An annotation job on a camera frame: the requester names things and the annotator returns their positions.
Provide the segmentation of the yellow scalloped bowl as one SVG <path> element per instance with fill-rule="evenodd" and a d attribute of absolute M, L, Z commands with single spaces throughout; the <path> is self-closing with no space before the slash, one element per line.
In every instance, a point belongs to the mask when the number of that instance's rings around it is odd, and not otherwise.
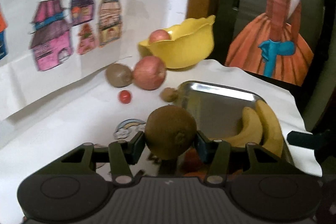
<path fill-rule="evenodd" d="M 181 24 L 165 30 L 170 40 L 150 43 L 145 39 L 138 43 L 140 52 L 150 52 L 159 57 L 168 69 L 182 69 L 193 66 L 209 57 L 214 49 L 213 24 L 216 16 L 188 18 Z"/>

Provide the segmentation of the small red cherry tomato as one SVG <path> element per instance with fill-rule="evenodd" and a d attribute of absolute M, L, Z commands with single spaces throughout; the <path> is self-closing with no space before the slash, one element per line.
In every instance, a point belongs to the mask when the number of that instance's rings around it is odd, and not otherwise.
<path fill-rule="evenodd" d="M 129 104 L 132 99 L 132 94 L 128 90 L 122 90 L 118 94 L 118 100 L 123 104 Z"/>

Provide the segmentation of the yellow banana bunch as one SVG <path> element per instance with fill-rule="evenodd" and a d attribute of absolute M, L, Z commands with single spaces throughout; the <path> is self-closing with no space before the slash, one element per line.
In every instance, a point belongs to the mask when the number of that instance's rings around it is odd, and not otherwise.
<path fill-rule="evenodd" d="M 242 130 L 235 136 L 223 140 L 232 147 L 243 148 L 247 143 L 260 144 L 264 149 L 281 157 L 284 138 L 280 123 L 270 106 L 262 100 L 256 101 L 255 108 L 242 110 Z"/>

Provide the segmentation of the small brown longan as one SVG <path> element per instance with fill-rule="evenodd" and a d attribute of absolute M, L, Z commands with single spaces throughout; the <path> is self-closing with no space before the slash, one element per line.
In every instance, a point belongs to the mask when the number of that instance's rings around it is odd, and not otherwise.
<path fill-rule="evenodd" d="M 160 93 L 160 98 L 165 102 L 174 102 L 178 98 L 178 91 L 175 88 L 164 88 Z"/>

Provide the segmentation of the girl in orange dress picture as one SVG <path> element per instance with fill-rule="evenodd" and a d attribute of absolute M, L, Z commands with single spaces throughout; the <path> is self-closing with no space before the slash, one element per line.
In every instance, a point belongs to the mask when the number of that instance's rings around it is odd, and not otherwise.
<path fill-rule="evenodd" d="M 300 35 L 301 0 L 266 0 L 265 12 L 234 38 L 225 65 L 302 85 L 314 53 Z"/>

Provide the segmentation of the orange tangerine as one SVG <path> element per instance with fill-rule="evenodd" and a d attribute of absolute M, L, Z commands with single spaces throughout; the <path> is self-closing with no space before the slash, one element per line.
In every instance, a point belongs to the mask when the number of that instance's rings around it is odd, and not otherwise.
<path fill-rule="evenodd" d="M 185 158 L 180 168 L 182 175 L 186 177 L 198 177 L 204 180 L 207 174 L 207 166 L 201 161 L 196 149 L 191 148 L 185 153 Z"/>

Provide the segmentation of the red apple by bowl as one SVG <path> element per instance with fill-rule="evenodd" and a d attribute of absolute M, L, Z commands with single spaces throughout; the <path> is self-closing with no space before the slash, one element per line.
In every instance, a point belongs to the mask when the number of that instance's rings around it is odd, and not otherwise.
<path fill-rule="evenodd" d="M 166 78 L 166 65 L 156 56 L 142 58 L 133 69 L 133 82 L 144 90 L 158 89 Z"/>

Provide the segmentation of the red apple in bowl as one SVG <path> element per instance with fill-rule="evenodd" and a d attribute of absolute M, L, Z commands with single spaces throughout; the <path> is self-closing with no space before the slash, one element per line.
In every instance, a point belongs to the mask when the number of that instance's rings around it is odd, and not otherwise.
<path fill-rule="evenodd" d="M 160 42 L 163 40 L 170 40 L 171 36 L 166 30 L 155 30 L 149 36 L 149 44 L 153 44 L 155 42 Z"/>

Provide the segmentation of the steel rectangular tray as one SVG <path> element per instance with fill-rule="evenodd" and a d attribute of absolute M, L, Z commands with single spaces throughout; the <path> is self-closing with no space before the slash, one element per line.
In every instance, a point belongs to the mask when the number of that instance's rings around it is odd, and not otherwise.
<path fill-rule="evenodd" d="M 179 85 L 175 103 L 194 117 L 198 130 L 208 139 L 220 141 L 235 136 L 242 130 L 243 108 L 254 109 L 258 100 L 264 101 L 259 95 L 246 90 L 186 81 Z M 280 158 L 287 162 L 293 161 L 285 141 Z"/>

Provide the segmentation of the colourful houses drawing poster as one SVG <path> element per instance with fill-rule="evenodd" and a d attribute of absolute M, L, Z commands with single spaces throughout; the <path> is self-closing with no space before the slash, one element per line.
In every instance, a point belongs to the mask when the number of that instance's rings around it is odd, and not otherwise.
<path fill-rule="evenodd" d="M 1 119 L 134 51 L 167 0 L 1 0 Z"/>

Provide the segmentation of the white printed table cloth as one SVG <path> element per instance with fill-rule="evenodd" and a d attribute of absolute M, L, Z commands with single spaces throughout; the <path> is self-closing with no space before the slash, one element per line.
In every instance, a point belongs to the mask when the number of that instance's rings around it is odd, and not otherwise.
<path fill-rule="evenodd" d="M 169 71 L 165 87 L 188 80 L 227 85 L 260 95 L 278 117 L 283 134 L 305 132 L 305 124 L 293 96 L 286 90 L 227 68 L 215 60 L 203 60 L 190 69 Z M 30 104 L 1 121 L 1 223 L 20 223 L 17 188 L 28 175 L 84 142 L 107 144 L 123 120 L 148 115 L 163 105 L 159 91 L 131 86 L 132 101 L 118 101 L 105 72 L 99 71 Z"/>

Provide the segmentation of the brown kiwi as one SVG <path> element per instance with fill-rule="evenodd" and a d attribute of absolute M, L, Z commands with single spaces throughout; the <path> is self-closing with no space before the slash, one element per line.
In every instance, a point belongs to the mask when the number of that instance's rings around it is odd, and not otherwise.
<path fill-rule="evenodd" d="M 146 145 L 150 152 L 162 159 L 176 159 L 191 146 L 197 133 L 197 123 L 185 109 L 166 105 L 154 110 L 145 126 Z"/>
<path fill-rule="evenodd" d="M 116 88 L 123 88 L 132 83 L 133 75 L 131 69 L 123 64 L 113 63 L 105 72 L 106 80 Z"/>

